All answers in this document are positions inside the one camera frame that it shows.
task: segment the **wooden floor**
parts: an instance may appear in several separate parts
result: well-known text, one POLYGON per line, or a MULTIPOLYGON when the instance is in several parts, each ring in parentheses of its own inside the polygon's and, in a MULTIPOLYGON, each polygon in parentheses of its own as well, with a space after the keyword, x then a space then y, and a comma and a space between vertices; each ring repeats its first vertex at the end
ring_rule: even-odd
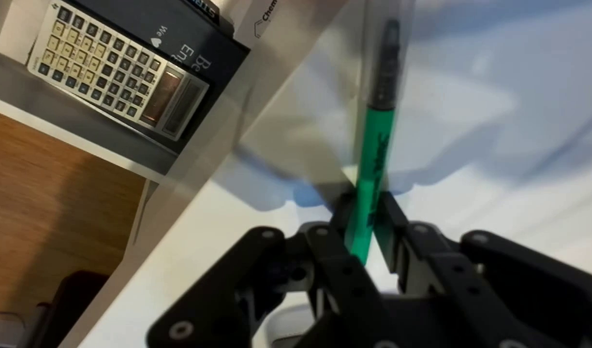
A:
POLYGON ((0 115, 0 311, 28 314, 121 258, 142 179, 0 115))

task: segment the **screw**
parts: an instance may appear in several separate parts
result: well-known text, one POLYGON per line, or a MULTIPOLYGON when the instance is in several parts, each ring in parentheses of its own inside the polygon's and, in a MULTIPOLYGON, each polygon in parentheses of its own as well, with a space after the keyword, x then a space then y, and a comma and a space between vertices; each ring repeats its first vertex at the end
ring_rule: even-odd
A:
POLYGON ((317 235, 328 235, 328 229, 326 227, 315 227, 315 233, 317 235))
POLYGON ((502 340, 498 348, 527 348, 527 345, 518 340, 502 340))
POLYGON ((485 233, 471 233, 471 239, 479 241, 479 243, 487 243, 489 241, 489 237, 485 233))
POLYGON ((421 226, 421 224, 415 224, 413 229, 419 231, 419 233, 427 233, 427 227, 421 226))
POLYGON ((171 340, 185 340, 193 334, 195 326, 189 320, 177 320, 168 328, 171 340))
POLYGON ((390 340, 378 340, 373 348, 398 348, 398 345, 390 340))

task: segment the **green marker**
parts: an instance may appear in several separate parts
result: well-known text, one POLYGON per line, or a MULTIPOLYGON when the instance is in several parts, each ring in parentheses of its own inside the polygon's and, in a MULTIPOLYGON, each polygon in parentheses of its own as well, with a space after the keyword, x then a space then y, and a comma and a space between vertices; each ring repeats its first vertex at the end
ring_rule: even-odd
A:
POLYGON ((388 21, 382 34, 373 94, 363 121, 363 139, 355 179, 355 204, 346 231, 346 245, 361 262, 367 260, 378 185, 394 123, 398 79, 398 21, 388 21))

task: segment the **black robotic claw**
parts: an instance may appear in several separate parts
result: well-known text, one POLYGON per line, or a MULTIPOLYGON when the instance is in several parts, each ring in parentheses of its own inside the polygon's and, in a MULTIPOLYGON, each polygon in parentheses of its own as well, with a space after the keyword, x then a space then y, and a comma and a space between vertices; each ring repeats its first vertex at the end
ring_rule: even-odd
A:
POLYGON ((489 231, 454 243, 382 193, 375 235, 402 295, 382 295, 342 243, 351 195, 328 224, 284 239, 253 227, 148 330, 152 348, 247 348, 286 291, 307 291, 299 345, 592 348, 592 274, 489 231))

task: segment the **calculator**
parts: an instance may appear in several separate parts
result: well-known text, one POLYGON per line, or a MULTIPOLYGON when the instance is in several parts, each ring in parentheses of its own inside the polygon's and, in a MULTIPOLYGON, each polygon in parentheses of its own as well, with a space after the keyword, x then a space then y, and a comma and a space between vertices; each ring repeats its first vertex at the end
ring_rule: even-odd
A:
POLYGON ((177 140, 208 84, 82 9, 53 0, 26 59, 32 75, 177 140))

